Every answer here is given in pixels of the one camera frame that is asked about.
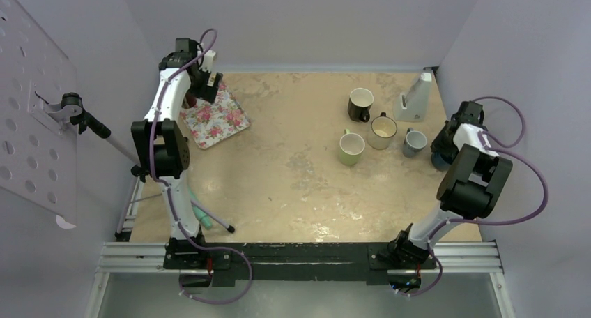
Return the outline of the grey blue mug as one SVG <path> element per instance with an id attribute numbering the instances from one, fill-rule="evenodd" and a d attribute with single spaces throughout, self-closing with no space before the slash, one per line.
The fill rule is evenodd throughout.
<path id="1" fill-rule="evenodd" d="M 406 158 L 415 157 L 427 145 L 427 137 L 420 131 L 408 128 L 404 137 L 402 147 L 403 156 Z"/>

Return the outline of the light green mug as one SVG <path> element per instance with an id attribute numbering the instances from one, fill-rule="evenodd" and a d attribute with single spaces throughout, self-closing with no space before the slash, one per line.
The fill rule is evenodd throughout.
<path id="1" fill-rule="evenodd" d="M 349 129 L 344 130 L 344 134 L 339 140 L 339 161 L 346 166 L 356 165 L 366 148 L 363 137 Z"/>

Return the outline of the glossy black mug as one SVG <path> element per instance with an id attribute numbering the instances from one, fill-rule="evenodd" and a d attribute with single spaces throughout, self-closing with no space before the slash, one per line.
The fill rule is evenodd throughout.
<path id="1" fill-rule="evenodd" d="M 366 123 L 370 120 L 370 109 L 374 95 L 369 89 L 356 88 L 350 92 L 347 113 L 350 120 Z"/>

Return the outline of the dark blue mug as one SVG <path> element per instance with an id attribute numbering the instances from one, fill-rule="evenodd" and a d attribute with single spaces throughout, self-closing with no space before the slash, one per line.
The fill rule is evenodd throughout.
<path id="1" fill-rule="evenodd" d="M 453 157 L 442 155 L 439 152 L 431 153 L 431 164 L 440 172 L 446 172 L 453 163 Z"/>

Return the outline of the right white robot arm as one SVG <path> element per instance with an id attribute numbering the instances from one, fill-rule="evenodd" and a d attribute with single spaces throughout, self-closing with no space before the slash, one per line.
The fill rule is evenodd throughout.
<path id="1" fill-rule="evenodd" d="M 449 167 L 436 193 L 439 204 L 417 224 L 399 232 L 386 256 L 401 267 L 425 263 L 434 245 L 463 221 L 487 218 L 513 168 L 485 137 L 484 110 L 463 101 L 431 144 Z"/>

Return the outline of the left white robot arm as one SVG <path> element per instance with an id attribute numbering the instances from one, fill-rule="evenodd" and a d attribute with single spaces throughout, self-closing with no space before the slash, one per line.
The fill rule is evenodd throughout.
<path id="1" fill-rule="evenodd" d="M 176 120 L 185 101 L 215 102 L 222 74 L 213 70 L 214 60 L 214 51 L 198 41 L 176 39 L 175 50 L 159 63 L 160 83 L 151 108 L 130 128 L 140 161 L 133 173 L 158 184 L 169 214 L 165 269 L 213 268 L 187 183 L 190 150 Z"/>

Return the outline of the beige cream mug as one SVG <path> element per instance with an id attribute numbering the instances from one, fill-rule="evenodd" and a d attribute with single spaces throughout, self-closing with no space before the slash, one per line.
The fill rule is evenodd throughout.
<path id="1" fill-rule="evenodd" d="M 383 150 L 391 145 L 397 132 L 397 122 L 385 112 L 381 112 L 378 117 L 371 121 L 367 142 L 372 148 Z"/>

